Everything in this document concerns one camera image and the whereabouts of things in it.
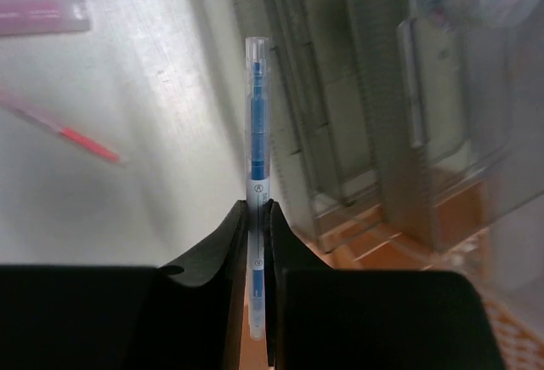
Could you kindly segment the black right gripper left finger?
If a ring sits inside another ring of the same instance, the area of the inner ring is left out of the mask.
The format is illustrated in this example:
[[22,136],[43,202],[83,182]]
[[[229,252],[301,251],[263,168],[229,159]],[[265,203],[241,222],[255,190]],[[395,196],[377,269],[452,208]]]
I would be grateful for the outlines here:
[[247,204],[160,266],[3,265],[4,369],[236,369]]

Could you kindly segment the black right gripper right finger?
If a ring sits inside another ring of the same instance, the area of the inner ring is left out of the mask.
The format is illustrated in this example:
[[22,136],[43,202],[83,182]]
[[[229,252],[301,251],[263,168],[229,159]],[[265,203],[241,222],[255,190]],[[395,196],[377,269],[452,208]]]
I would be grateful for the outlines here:
[[482,299],[444,270],[339,270],[264,208],[266,342],[277,369],[502,369]]

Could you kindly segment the red clear pen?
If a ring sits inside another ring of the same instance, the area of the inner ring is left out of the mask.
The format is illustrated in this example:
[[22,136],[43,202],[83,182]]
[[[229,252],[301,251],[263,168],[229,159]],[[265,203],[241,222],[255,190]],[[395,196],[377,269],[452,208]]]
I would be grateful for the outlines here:
[[1,92],[1,109],[48,131],[50,134],[57,135],[61,139],[71,142],[73,145],[104,161],[112,164],[121,164],[123,161],[122,156],[118,152],[112,150],[107,145],[99,143],[96,139],[88,135],[64,125],[62,122],[57,122],[48,113],[32,103]]

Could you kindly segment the clear acrylic drawer cabinet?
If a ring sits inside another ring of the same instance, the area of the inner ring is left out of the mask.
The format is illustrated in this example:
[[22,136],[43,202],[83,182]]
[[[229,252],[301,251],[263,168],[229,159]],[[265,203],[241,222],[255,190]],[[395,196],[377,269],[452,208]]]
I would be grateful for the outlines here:
[[476,179],[493,218],[543,198],[543,0],[515,26],[447,29],[417,0],[233,0],[269,39],[273,152],[292,223],[374,198],[405,227]]

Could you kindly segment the blue clear pen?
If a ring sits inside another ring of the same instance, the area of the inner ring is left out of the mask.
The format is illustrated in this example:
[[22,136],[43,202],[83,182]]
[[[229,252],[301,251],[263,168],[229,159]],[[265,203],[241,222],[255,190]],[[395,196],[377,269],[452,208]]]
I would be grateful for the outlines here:
[[248,37],[246,51],[246,203],[248,325],[252,339],[265,335],[264,205],[269,200],[269,39]]

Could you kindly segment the purple highlighter marker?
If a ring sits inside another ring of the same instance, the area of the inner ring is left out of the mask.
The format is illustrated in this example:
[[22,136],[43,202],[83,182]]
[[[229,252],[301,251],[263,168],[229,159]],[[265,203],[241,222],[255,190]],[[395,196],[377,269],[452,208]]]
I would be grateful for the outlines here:
[[1,0],[2,37],[90,29],[86,0]]

